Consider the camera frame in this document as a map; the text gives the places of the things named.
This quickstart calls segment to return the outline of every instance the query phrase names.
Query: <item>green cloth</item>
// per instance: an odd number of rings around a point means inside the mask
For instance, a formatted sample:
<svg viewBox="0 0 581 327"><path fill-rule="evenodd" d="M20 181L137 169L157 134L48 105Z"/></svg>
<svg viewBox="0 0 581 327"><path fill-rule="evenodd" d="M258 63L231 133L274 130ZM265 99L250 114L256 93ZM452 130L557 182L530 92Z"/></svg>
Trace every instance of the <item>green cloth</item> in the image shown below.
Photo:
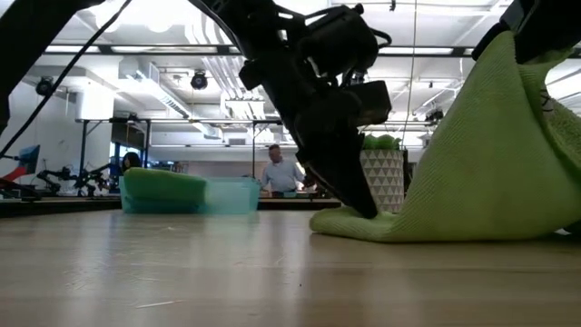
<svg viewBox="0 0 581 327"><path fill-rule="evenodd" d="M517 64L513 35L496 37L434 133L401 213L366 220L350 208L324 210L310 228L373 242L445 242L530 239L579 221L581 119L541 96L548 71L567 55Z"/></svg>
<svg viewBox="0 0 581 327"><path fill-rule="evenodd" d="M132 168L125 172L126 196L134 200L204 204L206 180L182 173Z"/></svg>

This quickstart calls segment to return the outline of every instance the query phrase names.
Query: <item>cable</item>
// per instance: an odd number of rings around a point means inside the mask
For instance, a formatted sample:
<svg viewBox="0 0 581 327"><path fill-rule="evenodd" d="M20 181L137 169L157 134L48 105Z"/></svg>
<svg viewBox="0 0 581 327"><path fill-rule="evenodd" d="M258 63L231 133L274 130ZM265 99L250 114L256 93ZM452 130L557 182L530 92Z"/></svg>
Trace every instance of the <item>cable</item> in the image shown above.
<svg viewBox="0 0 581 327"><path fill-rule="evenodd" d="M411 114L411 91L414 84L414 65L416 63L416 40L418 36L418 0L414 4L414 41L411 52L411 73L409 74L409 94L408 94L408 113L406 114L406 122L403 124L403 133L401 135L401 146L405 147L406 131L408 129L409 115Z"/></svg>
<svg viewBox="0 0 581 327"><path fill-rule="evenodd" d="M379 36L382 39L384 39L384 40L387 41L387 43L381 44L381 47L386 47L386 46L391 45L393 43L393 40L391 39L391 35L389 35L389 34L387 34L385 32L382 32L380 30L376 30L375 28L371 28L370 27L369 29L371 30L371 32L373 32L373 34L375 36Z"/></svg>
<svg viewBox="0 0 581 327"><path fill-rule="evenodd" d="M10 141L8 141L8 143L6 144L6 146L4 147L4 149L2 149L2 151L0 152L0 158L2 156L6 155L6 153L10 150L10 147L12 147L12 145L14 145L14 143L18 140L18 138L20 138L20 136L22 136L22 134L26 131L26 129L30 126L30 124L34 121L34 119L40 113L40 111L43 110L43 108L46 105L46 103L48 103L48 100L50 100L51 96L53 96L54 92L56 92L56 90L58 89L59 85L63 82L63 80L69 74L69 72L73 69L74 65L79 61L79 59L81 58L81 56L83 56L84 53L89 49L89 47L99 37L101 37L101 35L107 30L107 28L109 28L117 20L117 18L119 18L119 16L123 12L123 10L125 10L125 8L127 8L127 6L131 2L132 2L132 0L125 0L125 2L121 5L121 7L119 7L119 10L107 21L107 23L105 23L89 39L89 41L87 41L83 45L83 47L81 48L81 50L79 50L79 52L74 55L74 57L71 60L71 62L64 68L64 70L60 74L60 76L58 76L58 79L56 79L56 82L54 82L53 88L50 90L50 92L44 97L43 101L40 102L40 104L36 107L36 109L34 109L33 113L30 115L30 117L28 117L28 119L22 125L22 127L20 127L20 129L18 130L18 132L16 132L16 134L14 136L12 136L12 138L10 139Z"/></svg>

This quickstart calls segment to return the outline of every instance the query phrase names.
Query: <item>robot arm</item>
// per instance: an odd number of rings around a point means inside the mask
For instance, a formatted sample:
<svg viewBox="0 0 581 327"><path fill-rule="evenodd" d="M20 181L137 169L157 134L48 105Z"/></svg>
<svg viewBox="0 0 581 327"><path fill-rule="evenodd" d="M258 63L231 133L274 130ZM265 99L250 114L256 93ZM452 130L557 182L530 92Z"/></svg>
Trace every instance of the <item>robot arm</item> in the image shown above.
<svg viewBox="0 0 581 327"><path fill-rule="evenodd" d="M581 2L568 0L515 0L472 52L478 60L500 33L515 35L517 62L524 64L551 50L568 50L581 40L576 23Z"/></svg>
<svg viewBox="0 0 581 327"><path fill-rule="evenodd" d="M89 182L94 181L97 184L97 187L100 190L102 190L107 185L107 181L103 178L103 171L107 170L107 169L111 169L112 167L114 167L114 165L111 163L108 163L108 164L105 164L97 169L93 169L92 171L86 171L85 169L83 169L83 171L76 178L76 183L74 184L74 188L80 190L84 187L87 187L87 188L89 188L90 191L91 191L91 189L93 189L93 191L94 191L95 190L94 186L89 185Z"/></svg>
<svg viewBox="0 0 581 327"><path fill-rule="evenodd" d="M59 181L74 181L77 178L77 176L71 175L71 170L68 169L67 167L63 167L63 169L57 172L43 170L42 172L38 173L36 178L38 178L41 181L44 181L53 195L57 195L61 191L61 184L51 181L49 176L54 176Z"/></svg>
<svg viewBox="0 0 581 327"><path fill-rule="evenodd" d="M47 5L42 0L15 0L0 19L0 43L18 49L7 54L11 71L3 77L0 96L10 95L78 10L102 2L64 0ZM249 90L264 87L309 174L363 216L375 216L359 164L363 135L358 127L387 120L389 94L383 82L352 84L350 77L374 64L379 52L376 35L387 39L384 45L390 43L389 36L366 25L361 5L315 13L321 18L306 25L309 16L272 0L190 2L212 18L247 58L240 78ZM347 78L339 85L336 76L342 74ZM6 105L0 110L2 125L9 110Z"/></svg>

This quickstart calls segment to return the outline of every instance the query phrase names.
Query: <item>desk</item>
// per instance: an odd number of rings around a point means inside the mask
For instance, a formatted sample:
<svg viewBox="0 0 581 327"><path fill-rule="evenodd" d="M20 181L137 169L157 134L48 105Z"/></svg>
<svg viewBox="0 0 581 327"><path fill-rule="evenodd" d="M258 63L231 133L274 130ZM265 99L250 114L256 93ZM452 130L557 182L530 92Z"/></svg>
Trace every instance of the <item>desk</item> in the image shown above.
<svg viewBox="0 0 581 327"><path fill-rule="evenodd" d="M290 210L290 211L318 211L329 208L339 208L341 202L337 199L303 199L303 198L270 198L264 197L259 201L259 210Z"/></svg>
<svg viewBox="0 0 581 327"><path fill-rule="evenodd" d="M377 244L310 213L0 220L8 326L575 327L581 247Z"/></svg>
<svg viewBox="0 0 581 327"><path fill-rule="evenodd" d="M41 201L31 203L0 200L0 218L35 214L80 213L114 209L121 209L121 200L119 197L107 197L97 200L77 197L44 198Z"/></svg>

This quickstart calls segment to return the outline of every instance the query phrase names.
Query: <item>man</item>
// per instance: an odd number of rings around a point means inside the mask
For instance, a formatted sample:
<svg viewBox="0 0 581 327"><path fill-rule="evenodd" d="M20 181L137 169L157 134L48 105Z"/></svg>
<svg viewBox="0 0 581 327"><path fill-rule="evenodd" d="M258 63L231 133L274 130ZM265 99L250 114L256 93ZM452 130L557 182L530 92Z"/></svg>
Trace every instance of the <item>man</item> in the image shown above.
<svg viewBox="0 0 581 327"><path fill-rule="evenodd" d="M282 197L284 193L296 192L296 182L303 182L305 176L297 164L282 159L281 147L273 144L269 147L271 162L262 173L262 188L271 185L272 197Z"/></svg>

